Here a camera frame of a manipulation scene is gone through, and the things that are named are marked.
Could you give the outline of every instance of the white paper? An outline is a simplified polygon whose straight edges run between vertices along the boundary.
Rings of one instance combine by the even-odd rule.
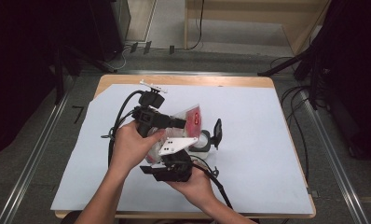
[[[272,88],[160,86],[160,113],[172,115],[199,104],[202,128],[223,122],[223,140],[207,162],[220,171],[234,209],[241,213],[313,214],[292,140]],[[82,210],[107,170],[107,134],[119,108],[141,85],[112,85],[89,104],[77,144],[63,174],[52,210]],[[138,105],[133,97],[124,114]],[[215,195],[222,197],[215,186]],[[183,195],[135,167],[128,176],[118,211],[198,212]]]

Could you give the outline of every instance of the person's left hand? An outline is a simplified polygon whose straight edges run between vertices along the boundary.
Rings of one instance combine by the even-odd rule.
[[[113,148],[113,157],[109,169],[126,169],[130,171],[139,164],[148,150],[163,136],[165,130],[158,130],[142,138],[137,132],[137,123],[132,121],[117,130]]]

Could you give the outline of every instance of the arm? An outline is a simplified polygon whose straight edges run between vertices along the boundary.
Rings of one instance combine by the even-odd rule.
[[[158,131],[142,138],[133,121],[117,130],[113,157],[106,175],[76,223],[113,223],[122,187],[130,170],[138,165],[148,150],[162,137]]]
[[[185,195],[186,199],[197,206],[202,212],[221,224],[254,223],[221,203],[213,193],[208,176],[193,167],[192,175],[187,182],[167,182],[172,188]]]

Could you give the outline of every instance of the wrist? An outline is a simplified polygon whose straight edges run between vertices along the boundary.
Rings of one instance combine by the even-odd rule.
[[[200,210],[202,210],[205,214],[210,216],[211,214],[214,213],[214,209],[217,208],[218,206],[222,205],[222,203],[215,197],[212,197],[209,200],[206,200],[198,206]]]
[[[109,166],[105,178],[121,184],[125,181],[130,171],[131,169],[129,168]]]

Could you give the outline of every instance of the gray floor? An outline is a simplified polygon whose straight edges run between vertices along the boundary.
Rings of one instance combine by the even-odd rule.
[[[184,46],[185,1],[157,0],[147,41],[154,48]],[[198,51],[293,56],[280,24],[203,20],[203,36]],[[199,20],[188,21],[188,46],[199,38]]]
[[[176,29],[182,32],[180,28],[178,28],[178,22],[172,22],[176,24]],[[161,38],[162,36],[163,33],[160,33],[160,35],[150,33],[149,40],[153,40],[153,43],[157,44],[158,41],[162,41],[162,46],[156,45],[156,47],[167,48],[165,46],[171,43],[171,40],[163,40]],[[132,71],[135,70],[202,71],[229,72],[239,73],[240,76],[255,76],[256,72],[269,69],[270,62],[277,57],[291,56],[287,51],[288,47],[287,49],[270,49],[265,51],[270,52],[266,54],[259,53],[258,50],[260,49],[257,50],[255,47],[252,48],[253,50],[247,49],[242,52],[233,48],[231,53],[228,49],[220,49],[219,46],[215,46],[212,50],[207,50],[209,52],[177,50],[173,55],[169,55],[168,50],[159,49],[151,49],[148,54],[143,54],[143,49],[138,49],[132,54],[126,51],[124,56],[127,63],[119,72],[131,74],[133,73]],[[124,64],[124,60],[121,58],[121,55],[118,55],[110,64],[114,67],[120,67]],[[75,123],[79,110],[72,108],[72,106],[84,106],[87,109],[88,103],[92,99],[93,93],[99,82],[99,78],[103,74],[87,64],[84,64],[83,68],[81,76],[76,80],[75,87],[69,95],[61,118],[48,141],[46,151],[37,166],[32,182],[14,216],[13,223],[61,222],[54,216],[54,213],[50,211],[49,208],[57,187],[60,184],[66,163],[75,146],[77,135],[86,113],[86,110],[84,110],[80,120]],[[273,77],[279,96],[288,88],[296,85],[291,76],[292,72],[293,70],[291,68],[287,68],[281,71],[283,74]],[[49,117],[53,108],[54,97],[55,92],[52,92],[25,124],[17,136],[17,139],[9,147],[0,152],[0,213],[5,206],[9,193],[21,174],[24,164],[27,162],[34,148],[38,135]],[[284,105],[283,111],[286,115],[290,113],[288,102]],[[347,145],[343,141],[329,113],[322,109],[319,109],[319,113],[322,116],[326,130],[329,132],[329,135],[332,136],[332,142],[335,146],[337,155],[342,161],[350,182],[353,184],[362,200],[362,205],[371,223],[371,161],[357,161],[353,159],[349,155]],[[337,181],[327,161],[322,143],[317,137],[317,131],[313,127],[307,111],[302,107],[296,115],[300,120],[302,130],[305,132],[308,145],[310,168],[309,186],[311,190],[319,193],[319,197],[313,199],[317,209],[315,218],[291,219],[288,223],[352,223],[353,221],[348,206],[344,201]],[[301,164],[304,166],[304,149],[294,122],[292,122],[290,130],[298,152],[298,157]],[[263,219],[262,223],[282,223],[282,220]]]

